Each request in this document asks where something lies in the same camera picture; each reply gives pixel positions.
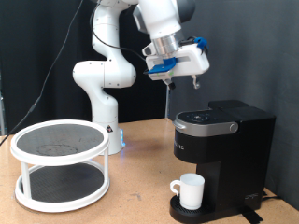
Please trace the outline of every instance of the black coffee maker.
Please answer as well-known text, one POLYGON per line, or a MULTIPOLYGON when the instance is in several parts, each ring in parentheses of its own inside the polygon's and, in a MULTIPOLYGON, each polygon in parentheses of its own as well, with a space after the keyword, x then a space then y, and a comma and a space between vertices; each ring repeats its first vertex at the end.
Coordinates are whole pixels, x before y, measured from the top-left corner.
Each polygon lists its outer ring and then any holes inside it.
POLYGON ((182 223, 205 223, 261 207, 276 117, 239 101, 215 101, 205 111, 183 112, 176 126, 175 155, 196 163, 205 179, 201 208, 187 210, 179 197, 170 215, 182 223))

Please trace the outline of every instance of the table surface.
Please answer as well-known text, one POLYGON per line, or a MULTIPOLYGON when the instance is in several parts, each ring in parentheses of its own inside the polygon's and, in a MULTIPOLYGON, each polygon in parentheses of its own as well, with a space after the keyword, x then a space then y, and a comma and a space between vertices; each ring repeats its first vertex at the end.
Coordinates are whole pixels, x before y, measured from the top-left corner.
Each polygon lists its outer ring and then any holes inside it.
MULTIPOLYGON (((178 160, 173 153, 175 128, 169 119, 120 124, 126 147, 109 156, 110 188, 96 203, 77 211, 47 214, 24 208, 14 196, 21 175, 20 162, 10 153, 10 140, 0 148, 0 222, 44 223, 177 223, 169 215, 174 195, 169 184, 185 173, 194 173, 195 164, 178 160)), ((94 159, 103 164, 103 156, 94 159)), ((299 213, 282 200, 262 203, 257 213, 266 223, 299 223, 299 213)), ((209 223, 249 224, 241 215, 209 223)))

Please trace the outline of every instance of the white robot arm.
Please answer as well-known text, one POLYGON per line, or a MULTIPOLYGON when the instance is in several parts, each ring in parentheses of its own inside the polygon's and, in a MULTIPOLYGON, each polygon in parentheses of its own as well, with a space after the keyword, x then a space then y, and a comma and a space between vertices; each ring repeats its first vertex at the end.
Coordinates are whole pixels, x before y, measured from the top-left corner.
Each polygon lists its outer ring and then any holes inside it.
POLYGON ((134 2, 139 2, 134 12, 137 27, 139 31, 149 34, 151 39, 142 51, 147 56, 149 77, 163 80, 172 89, 172 77, 192 76, 194 87, 198 89, 198 75, 209 68, 207 43, 204 38, 181 41, 179 33, 180 24, 192 17, 194 0, 134 2))
POLYGON ((118 126, 118 103, 104 88, 130 87, 136 78, 135 69, 117 49, 120 46, 119 16, 131 4, 137 4, 134 16, 139 31, 150 35, 151 43, 143 49, 143 54, 147 56, 152 80, 163 80, 173 88, 172 77, 189 75, 194 78, 194 87, 198 87, 196 75, 209 67, 204 53, 205 41, 197 38, 181 44, 178 39, 180 24, 189 20, 194 12, 193 0, 98 1, 93 18, 93 48, 107 60, 77 63, 73 77, 89 95, 93 122, 109 132, 109 155, 121 151, 124 143, 118 126))

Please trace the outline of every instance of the white round stand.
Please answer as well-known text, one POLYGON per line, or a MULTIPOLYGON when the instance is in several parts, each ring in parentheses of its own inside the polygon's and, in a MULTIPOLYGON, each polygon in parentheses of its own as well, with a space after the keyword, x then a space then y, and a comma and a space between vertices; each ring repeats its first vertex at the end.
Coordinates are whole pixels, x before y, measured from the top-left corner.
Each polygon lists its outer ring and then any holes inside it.
POLYGON ((21 161, 17 199, 50 213, 96 202, 109 188, 108 145, 107 131, 88 121, 47 121, 19 131, 11 140, 11 153, 21 161), (104 167, 90 161, 101 153, 104 167))

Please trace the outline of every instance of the blue led light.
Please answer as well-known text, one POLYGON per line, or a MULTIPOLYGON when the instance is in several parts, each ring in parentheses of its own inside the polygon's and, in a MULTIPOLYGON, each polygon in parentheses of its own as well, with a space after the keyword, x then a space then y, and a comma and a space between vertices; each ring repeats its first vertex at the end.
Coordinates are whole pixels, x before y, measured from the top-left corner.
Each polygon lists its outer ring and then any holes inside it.
POLYGON ((123 142, 123 129, 121 129, 121 147, 125 147, 125 143, 123 142))

